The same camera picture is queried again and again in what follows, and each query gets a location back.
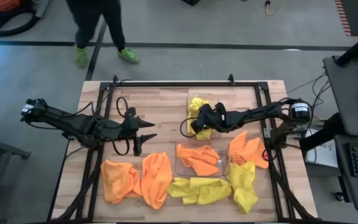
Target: person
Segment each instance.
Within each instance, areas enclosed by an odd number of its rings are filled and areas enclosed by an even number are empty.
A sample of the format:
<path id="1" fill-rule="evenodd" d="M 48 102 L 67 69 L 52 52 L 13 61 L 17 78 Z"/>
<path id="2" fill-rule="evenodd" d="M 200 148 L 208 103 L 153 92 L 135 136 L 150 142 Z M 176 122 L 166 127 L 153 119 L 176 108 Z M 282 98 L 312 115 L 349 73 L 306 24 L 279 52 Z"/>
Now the person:
<path id="1" fill-rule="evenodd" d="M 79 67 L 83 68 L 88 63 L 86 46 L 94 36 L 100 15 L 103 15 L 109 26 L 112 41 L 118 49 L 120 58 L 134 64 L 140 62 L 135 52 L 125 47 L 120 0 L 67 0 L 67 4 L 78 26 L 75 45 L 76 63 Z"/>

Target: crumpled towel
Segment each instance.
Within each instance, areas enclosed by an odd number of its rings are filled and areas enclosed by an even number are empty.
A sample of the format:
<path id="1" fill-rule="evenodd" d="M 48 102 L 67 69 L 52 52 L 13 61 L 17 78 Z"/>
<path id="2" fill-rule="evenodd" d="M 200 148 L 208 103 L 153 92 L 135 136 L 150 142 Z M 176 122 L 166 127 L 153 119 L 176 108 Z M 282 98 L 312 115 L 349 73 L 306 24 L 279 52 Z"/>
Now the crumpled towel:
<path id="1" fill-rule="evenodd" d="M 269 163 L 263 158 L 265 144 L 260 138 L 254 138 L 247 142 L 247 131 L 236 136 L 230 142 L 230 159 L 236 164 L 243 165 L 246 161 L 252 161 L 257 167 L 266 169 Z"/>
<path id="2" fill-rule="evenodd" d="M 124 197 L 142 196 L 139 173 L 132 164 L 105 160 L 100 171 L 106 202 L 120 203 Z"/>
<path id="3" fill-rule="evenodd" d="M 166 152 L 150 154 L 143 160 L 142 195 L 152 208 L 162 207 L 171 181 L 171 162 Z"/>
<path id="4" fill-rule="evenodd" d="M 230 164 L 230 174 L 226 176 L 234 190 L 234 201 L 241 213 L 248 213 L 258 201 L 254 189 L 255 164 L 251 161 L 239 166 Z"/>
<path id="5" fill-rule="evenodd" d="M 184 205 L 207 205 L 231 194 L 231 184 L 219 178 L 175 177 L 167 192 L 173 197 L 181 197 Z"/>
<path id="6" fill-rule="evenodd" d="M 188 116 L 187 118 L 196 118 L 198 116 L 198 110 L 201 106 L 203 106 L 204 104 L 207 104 L 208 101 L 203 100 L 201 98 L 198 97 L 194 97 L 191 100 L 190 105 L 188 105 Z M 188 119 L 187 120 L 187 134 L 189 135 L 194 135 L 196 134 L 196 132 L 193 130 L 193 128 L 191 127 L 191 122 L 193 122 L 194 119 Z M 200 131 L 197 135 L 196 138 L 198 140 L 209 140 L 209 137 L 212 133 L 212 129 L 203 129 L 202 131 Z"/>
<path id="7" fill-rule="evenodd" d="M 215 166 L 219 155 L 210 146 L 189 149 L 178 144 L 177 157 L 185 167 L 192 167 L 198 176 L 209 176 L 219 172 L 219 168 Z"/>

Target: black hose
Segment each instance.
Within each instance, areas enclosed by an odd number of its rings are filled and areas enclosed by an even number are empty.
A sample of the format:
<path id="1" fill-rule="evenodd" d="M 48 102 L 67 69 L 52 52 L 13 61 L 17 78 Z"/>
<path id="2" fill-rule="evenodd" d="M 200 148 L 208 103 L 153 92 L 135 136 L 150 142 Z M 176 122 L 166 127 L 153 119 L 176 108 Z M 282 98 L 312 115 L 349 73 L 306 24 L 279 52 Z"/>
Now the black hose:
<path id="1" fill-rule="evenodd" d="M 26 24 L 24 24 L 23 26 L 20 26 L 18 28 L 15 29 L 11 29 L 11 30 L 4 30 L 4 31 L 0 31 L 0 37 L 7 37 L 7 36 L 11 36 L 11 35 L 16 35 L 16 34 L 21 34 L 29 29 L 31 29 L 33 26 L 35 26 L 35 24 L 39 21 L 39 17 L 36 16 L 37 11 L 34 9 L 29 9 L 29 10 L 25 10 L 25 11 L 18 11 L 17 14 L 14 14 L 11 19 L 17 15 L 23 14 L 23 13 L 31 13 L 32 14 L 32 18 L 30 19 L 29 22 L 27 22 Z"/>

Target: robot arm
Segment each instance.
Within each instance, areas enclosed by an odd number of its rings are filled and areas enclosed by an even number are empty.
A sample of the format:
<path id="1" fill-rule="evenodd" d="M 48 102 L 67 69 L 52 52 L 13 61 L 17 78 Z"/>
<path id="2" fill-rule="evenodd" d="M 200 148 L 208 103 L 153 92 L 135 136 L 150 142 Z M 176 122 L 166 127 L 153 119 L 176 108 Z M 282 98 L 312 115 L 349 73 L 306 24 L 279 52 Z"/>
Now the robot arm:
<path id="1" fill-rule="evenodd" d="M 288 105 L 289 108 L 282 109 L 284 105 Z M 209 104 L 205 104 L 199 108 L 198 117 L 191 122 L 191 127 L 196 133 L 203 129 L 228 133 L 243 127 L 246 123 L 267 118 L 280 118 L 284 122 L 270 133 L 270 143 L 276 145 L 279 144 L 279 141 L 285 141 L 287 134 L 296 125 L 306 124 L 310 121 L 309 107 L 310 105 L 301 99 L 290 98 L 243 112 L 226 111 L 222 103 L 216 104 L 215 109 L 212 109 Z M 288 110 L 288 115 L 283 113 L 283 110 Z"/>
<path id="2" fill-rule="evenodd" d="M 21 121 L 31 124 L 47 123 L 63 131 L 63 136 L 74 136 L 87 148 L 96 147 L 104 141 L 134 141 L 134 155 L 140 156 L 142 144 L 156 136 L 149 134 L 138 137 L 136 132 L 139 128 L 148 128 L 154 124 L 135 117 L 135 108 L 128 108 L 124 114 L 124 122 L 119 124 L 97 115 L 70 114 L 53 108 L 44 99 L 26 101 L 22 112 Z"/>

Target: yellow cloth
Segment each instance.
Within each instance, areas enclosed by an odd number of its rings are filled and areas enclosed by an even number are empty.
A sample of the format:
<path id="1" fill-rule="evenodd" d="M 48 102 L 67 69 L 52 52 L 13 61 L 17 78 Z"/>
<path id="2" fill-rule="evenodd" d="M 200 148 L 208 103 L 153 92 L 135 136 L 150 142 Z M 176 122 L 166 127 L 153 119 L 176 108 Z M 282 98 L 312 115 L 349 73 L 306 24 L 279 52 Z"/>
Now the yellow cloth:
<path id="1" fill-rule="evenodd" d="M 198 109 L 203 106 L 204 104 L 207 104 L 208 101 L 203 100 L 201 98 L 198 97 L 194 97 L 191 100 L 190 105 L 188 105 L 188 116 L 187 118 L 196 118 L 198 116 Z M 187 134 L 189 135 L 194 135 L 196 134 L 196 132 L 193 130 L 193 128 L 191 127 L 191 122 L 193 122 L 194 119 L 188 119 L 187 120 Z M 200 131 L 197 135 L 196 138 L 198 140 L 209 140 L 209 136 L 212 133 L 212 129 L 203 129 L 202 131 Z"/>
<path id="2" fill-rule="evenodd" d="M 230 174 L 226 176 L 234 190 L 234 201 L 241 213 L 248 213 L 258 201 L 254 189 L 255 164 L 251 161 L 239 166 L 232 162 Z"/>
<path id="3" fill-rule="evenodd" d="M 243 165 L 246 161 L 252 161 L 260 168 L 268 168 L 269 163 L 263 158 L 264 151 L 265 144 L 260 138 L 254 138 L 247 142 L 247 131 L 239 134 L 230 142 L 230 159 L 239 165 Z"/>
<path id="4" fill-rule="evenodd" d="M 231 184 L 219 178 L 190 177 L 190 179 L 174 177 L 168 188 L 168 194 L 181 197 L 184 205 L 207 205 L 231 194 Z"/>
<path id="5" fill-rule="evenodd" d="M 185 167 L 192 167 L 197 176 L 209 176 L 219 172 L 219 168 L 215 166 L 219 155 L 210 146 L 189 149 L 178 144 L 177 157 Z"/>

